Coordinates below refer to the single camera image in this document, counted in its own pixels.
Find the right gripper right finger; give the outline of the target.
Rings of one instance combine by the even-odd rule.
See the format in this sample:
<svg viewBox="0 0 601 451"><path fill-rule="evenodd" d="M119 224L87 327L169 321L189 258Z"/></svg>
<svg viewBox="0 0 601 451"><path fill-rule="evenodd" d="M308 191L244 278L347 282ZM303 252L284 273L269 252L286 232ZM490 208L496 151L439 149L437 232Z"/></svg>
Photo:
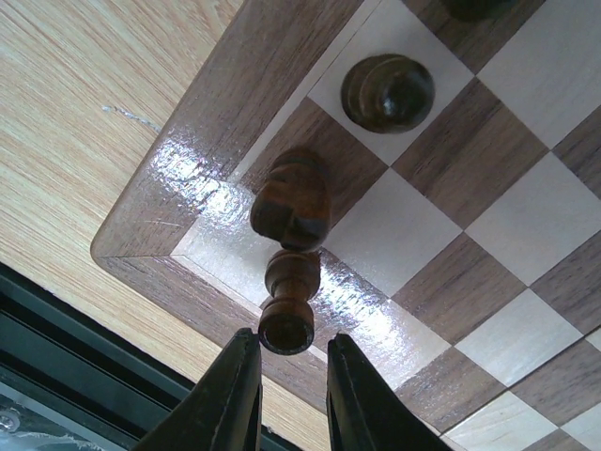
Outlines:
<svg viewBox="0 0 601 451"><path fill-rule="evenodd" d="M379 375L348 334L328 342L327 414L332 450L448 450Z"/></svg>

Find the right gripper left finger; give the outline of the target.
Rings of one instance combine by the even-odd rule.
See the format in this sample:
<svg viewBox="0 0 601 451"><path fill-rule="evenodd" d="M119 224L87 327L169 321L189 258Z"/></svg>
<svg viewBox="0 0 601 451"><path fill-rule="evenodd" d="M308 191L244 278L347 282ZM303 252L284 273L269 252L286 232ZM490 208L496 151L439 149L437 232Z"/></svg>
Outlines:
<svg viewBox="0 0 601 451"><path fill-rule="evenodd" d="M135 450L258 450L261 350L249 328L236 331L191 392Z"/></svg>

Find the dark rook chess piece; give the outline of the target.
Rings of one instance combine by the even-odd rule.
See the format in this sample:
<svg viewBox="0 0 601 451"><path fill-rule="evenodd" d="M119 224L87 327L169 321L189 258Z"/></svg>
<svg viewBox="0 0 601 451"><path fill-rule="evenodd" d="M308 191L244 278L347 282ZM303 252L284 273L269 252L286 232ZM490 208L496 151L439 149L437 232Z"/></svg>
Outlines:
<svg viewBox="0 0 601 451"><path fill-rule="evenodd" d="M318 253L277 252L267 265L265 286L270 301L263 308L258 325L261 343L279 355L306 351L315 336L314 313L309 301L320 286Z"/></svg>

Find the wooden chess board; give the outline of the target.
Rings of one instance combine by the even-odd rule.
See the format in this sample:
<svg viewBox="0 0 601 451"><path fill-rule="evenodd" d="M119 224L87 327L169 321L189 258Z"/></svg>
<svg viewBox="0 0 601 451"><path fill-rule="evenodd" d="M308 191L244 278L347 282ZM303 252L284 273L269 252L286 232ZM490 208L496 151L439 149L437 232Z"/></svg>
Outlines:
<svg viewBox="0 0 601 451"><path fill-rule="evenodd" d="M425 66L409 132L353 123L340 90L378 54ZM518 1L462 23L443 1L247 1L91 246L223 344L257 324L276 242L249 213L274 160L329 168L316 336L264 372L326 407L350 334L456 450L600 446L600 5Z"/></svg>

